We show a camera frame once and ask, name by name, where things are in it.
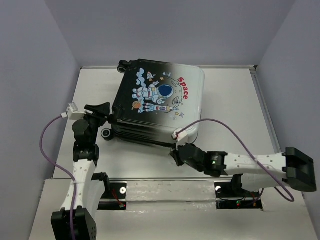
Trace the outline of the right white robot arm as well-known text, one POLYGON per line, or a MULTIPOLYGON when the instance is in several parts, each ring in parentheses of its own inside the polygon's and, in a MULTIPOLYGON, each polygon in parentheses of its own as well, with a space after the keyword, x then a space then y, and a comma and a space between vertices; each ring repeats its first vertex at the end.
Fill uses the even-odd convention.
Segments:
POLYGON ((178 166, 186 164, 213 178, 231 176, 230 190, 235 196, 282 186, 299 192, 317 191, 313 159, 294 147, 276 154, 250 156, 205 152, 187 143, 171 149, 170 156, 178 166))

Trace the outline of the black suitcase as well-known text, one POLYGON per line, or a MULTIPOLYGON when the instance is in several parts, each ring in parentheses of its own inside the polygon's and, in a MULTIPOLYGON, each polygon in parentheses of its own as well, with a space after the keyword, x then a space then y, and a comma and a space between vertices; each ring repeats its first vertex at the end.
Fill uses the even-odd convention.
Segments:
POLYGON ((205 73, 198 66, 146 59, 120 60, 123 75, 101 136, 170 147, 173 133, 201 118, 205 73))

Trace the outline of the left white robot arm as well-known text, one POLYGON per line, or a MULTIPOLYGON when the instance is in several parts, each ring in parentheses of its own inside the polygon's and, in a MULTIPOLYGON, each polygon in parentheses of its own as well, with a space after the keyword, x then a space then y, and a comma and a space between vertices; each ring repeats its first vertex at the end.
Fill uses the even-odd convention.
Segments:
POLYGON ((72 120, 73 170, 63 167, 71 182, 59 211, 53 212, 51 226, 57 240, 95 240, 97 225, 94 220, 101 198, 110 194, 111 185, 105 172, 96 173, 100 148, 97 145, 99 128, 110 116, 110 103, 86 105, 80 111, 70 103, 60 118, 72 120))

